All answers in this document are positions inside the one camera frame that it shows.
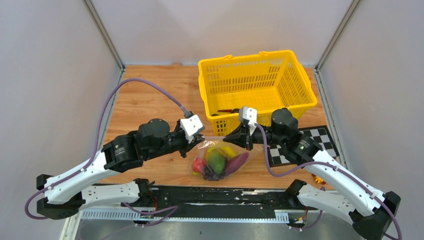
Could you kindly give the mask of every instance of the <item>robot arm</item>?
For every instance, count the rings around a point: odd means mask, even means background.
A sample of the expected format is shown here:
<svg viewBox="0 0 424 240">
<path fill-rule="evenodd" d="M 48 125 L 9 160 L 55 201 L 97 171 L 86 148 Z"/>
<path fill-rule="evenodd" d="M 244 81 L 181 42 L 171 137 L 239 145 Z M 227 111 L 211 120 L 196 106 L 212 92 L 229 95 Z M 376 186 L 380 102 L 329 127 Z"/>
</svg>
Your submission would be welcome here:
<svg viewBox="0 0 424 240">
<path fill-rule="evenodd" d="M 256 114 L 257 111 L 253 108 L 241 108 L 241 124 L 224 138 L 224 142 L 247 150 L 251 150 L 253 144 L 263 144 L 264 136 L 261 129 L 256 127 Z M 392 219 L 374 198 L 383 201 L 393 215 L 396 215 L 401 200 L 396 193 L 383 193 L 341 166 L 318 142 L 299 132 L 298 121 L 287 108 L 275 110 L 271 115 L 270 126 L 261 128 L 267 143 L 280 145 L 289 162 L 304 165 L 307 171 L 321 177 L 342 195 L 336 196 L 316 189 L 304 181 L 295 180 L 287 189 L 294 203 L 321 209 L 345 220 L 367 240 L 383 237 Z M 372 195 L 358 183 L 366 186 Z"/>
<path fill-rule="evenodd" d="M 89 161 L 57 176 L 39 175 L 37 189 L 41 190 L 76 171 L 80 174 L 44 192 L 44 198 L 37 201 L 37 212 L 50 219 L 64 219 L 78 211 L 106 203 L 134 203 L 143 201 L 152 194 L 147 179 L 136 179 L 121 185 L 93 184 L 143 166 L 144 161 L 179 151 L 185 158 L 194 146 L 204 140 L 200 134 L 205 129 L 199 116 L 191 114 L 177 121 L 174 131 L 162 119 L 152 119 L 139 126 L 138 130 L 117 136 L 98 151 L 92 164 L 83 169 Z"/>
</svg>

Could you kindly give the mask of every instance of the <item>black and white checkerboard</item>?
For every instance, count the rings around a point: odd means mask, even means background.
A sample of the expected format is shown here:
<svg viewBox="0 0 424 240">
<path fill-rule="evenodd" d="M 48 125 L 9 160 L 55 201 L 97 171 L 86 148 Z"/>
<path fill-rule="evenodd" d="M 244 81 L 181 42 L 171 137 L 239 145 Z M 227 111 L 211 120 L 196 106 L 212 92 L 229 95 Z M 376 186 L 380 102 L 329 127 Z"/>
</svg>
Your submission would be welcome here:
<svg viewBox="0 0 424 240">
<path fill-rule="evenodd" d="M 333 158 L 339 156 L 339 151 L 337 151 L 327 126 L 304 127 L 299 131 L 317 141 Z M 280 145 L 270 145 L 268 147 L 269 165 L 271 167 L 290 165 L 291 163 L 282 154 Z"/>
</svg>

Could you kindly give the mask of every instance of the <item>wooden surface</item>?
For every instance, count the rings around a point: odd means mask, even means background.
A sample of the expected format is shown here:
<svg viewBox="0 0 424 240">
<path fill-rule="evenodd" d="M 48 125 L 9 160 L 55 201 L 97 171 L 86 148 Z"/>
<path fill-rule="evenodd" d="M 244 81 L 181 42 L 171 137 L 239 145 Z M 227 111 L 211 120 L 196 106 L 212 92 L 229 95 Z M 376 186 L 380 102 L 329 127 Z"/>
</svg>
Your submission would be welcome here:
<svg viewBox="0 0 424 240">
<path fill-rule="evenodd" d="M 299 118 L 299 127 L 326 125 L 313 69 L 306 68 L 305 70 L 311 79 L 318 105 L 309 109 Z M 124 79 L 143 78 L 165 89 L 188 110 L 198 114 L 206 127 L 202 134 L 212 136 L 212 126 L 206 118 L 204 103 L 200 97 L 198 77 L 197 66 L 181 66 L 179 64 L 168 66 L 134 65 L 126 69 Z M 167 121 L 173 130 L 176 121 L 183 118 L 183 114 L 175 103 L 154 88 L 140 82 L 129 82 L 119 92 L 104 142 L 110 142 L 118 135 L 137 130 L 139 125 L 147 123 L 153 118 L 161 118 Z M 190 165 L 196 154 L 196 149 L 193 149 L 187 154 L 187 158 L 182 158 L 178 152 L 158 157 L 144 162 L 143 167 L 109 177 L 103 183 L 127 183 L 136 178 L 143 178 L 149 179 L 151 182 L 156 181 L 157 185 L 285 189 L 294 179 L 301 179 L 318 188 L 322 186 L 315 184 L 311 174 L 303 169 L 286 177 L 276 178 L 271 176 L 267 171 L 263 152 L 257 154 L 254 159 L 229 178 L 221 181 L 205 181 L 189 173 Z M 293 167 L 294 165 L 290 165 L 273 167 L 272 169 L 276 173 L 282 173 Z"/>
</svg>

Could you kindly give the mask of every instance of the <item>plastic bag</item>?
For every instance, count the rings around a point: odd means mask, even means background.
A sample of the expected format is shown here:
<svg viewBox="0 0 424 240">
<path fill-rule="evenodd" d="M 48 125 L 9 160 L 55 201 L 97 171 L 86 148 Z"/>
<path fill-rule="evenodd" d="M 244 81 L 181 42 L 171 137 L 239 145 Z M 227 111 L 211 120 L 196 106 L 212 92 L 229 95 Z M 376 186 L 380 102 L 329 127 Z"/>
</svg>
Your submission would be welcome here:
<svg viewBox="0 0 424 240">
<path fill-rule="evenodd" d="M 261 151 L 260 147 L 248 151 L 224 142 L 223 139 L 205 137 L 205 140 L 197 145 L 197 156 L 189 168 L 191 175 L 207 181 L 223 180 L 237 172 Z"/>
</svg>

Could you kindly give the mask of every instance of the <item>yellow plastic basket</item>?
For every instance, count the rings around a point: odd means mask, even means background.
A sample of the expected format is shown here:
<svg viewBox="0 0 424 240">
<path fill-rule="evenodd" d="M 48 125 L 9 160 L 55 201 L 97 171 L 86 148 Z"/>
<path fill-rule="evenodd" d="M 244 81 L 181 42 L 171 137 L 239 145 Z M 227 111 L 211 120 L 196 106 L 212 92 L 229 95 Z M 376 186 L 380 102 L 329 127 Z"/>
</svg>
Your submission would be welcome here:
<svg viewBox="0 0 424 240">
<path fill-rule="evenodd" d="M 257 122 L 269 126 L 276 109 L 288 108 L 299 118 L 317 105 L 311 81 L 291 50 L 204 59 L 198 67 L 200 95 L 215 136 L 240 124 L 238 113 L 218 110 L 255 108 Z"/>
</svg>

